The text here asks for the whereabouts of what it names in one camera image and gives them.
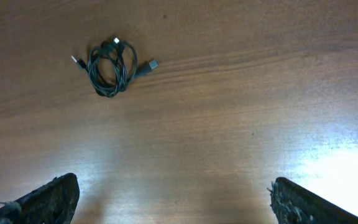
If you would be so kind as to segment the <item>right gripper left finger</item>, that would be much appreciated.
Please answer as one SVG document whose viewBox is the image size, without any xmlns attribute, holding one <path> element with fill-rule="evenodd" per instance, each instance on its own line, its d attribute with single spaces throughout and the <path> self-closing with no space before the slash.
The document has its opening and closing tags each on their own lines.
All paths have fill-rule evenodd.
<svg viewBox="0 0 358 224">
<path fill-rule="evenodd" d="M 17 200 L 1 202 L 0 224 L 70 224 L 79 197 L 75 174 L 55 177 Z"/>
</svg>

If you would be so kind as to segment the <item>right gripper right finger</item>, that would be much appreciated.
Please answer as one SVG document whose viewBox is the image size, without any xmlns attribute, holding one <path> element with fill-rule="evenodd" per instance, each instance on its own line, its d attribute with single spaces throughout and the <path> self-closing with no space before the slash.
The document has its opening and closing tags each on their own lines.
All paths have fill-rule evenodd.
<svg viewBox="0 0 358 224">
<path fill-rule="evenodd" d="M 285 177 L 276 178 L 268 191 L 279 224 L 358 224 L 358 216 Z"/>
</svg>

